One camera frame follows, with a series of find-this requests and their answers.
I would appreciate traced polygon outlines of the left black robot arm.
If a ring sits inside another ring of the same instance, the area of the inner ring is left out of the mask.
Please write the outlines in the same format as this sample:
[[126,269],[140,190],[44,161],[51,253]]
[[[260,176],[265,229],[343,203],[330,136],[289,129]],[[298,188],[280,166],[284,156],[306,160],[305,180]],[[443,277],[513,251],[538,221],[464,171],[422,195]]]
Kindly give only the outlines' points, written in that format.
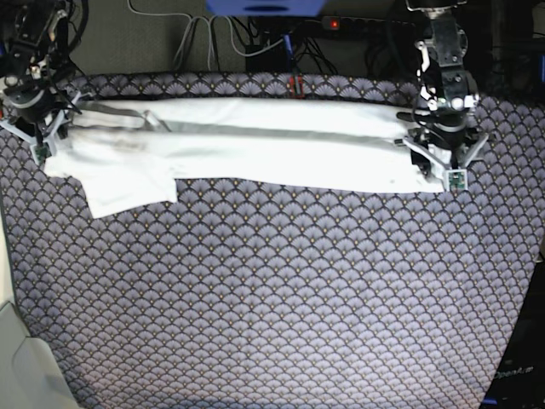
[[415,42],[421,53],[416,71],[420,88],[411,111],[397,119],[414,124],[395,142],[411,150],[411,160],[427,179],[442,182],[446,192],[468,188],[468,168],[489,139],[472,125],[480,95],[464,66],[468,37],[453,9],[462,1],[407,1],[409,11],[427,18],[422,37]]

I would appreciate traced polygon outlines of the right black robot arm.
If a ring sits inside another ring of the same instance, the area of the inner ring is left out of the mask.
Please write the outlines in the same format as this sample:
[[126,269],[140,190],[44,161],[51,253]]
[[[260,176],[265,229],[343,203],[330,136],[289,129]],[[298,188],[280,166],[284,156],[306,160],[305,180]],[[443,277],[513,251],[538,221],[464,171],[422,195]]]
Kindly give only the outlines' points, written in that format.
[[81,70],[71,58],[89,22],[88,1],[1,2],[1,128],[29,144],[42,165],[79,114],[80,91],[60,83]]

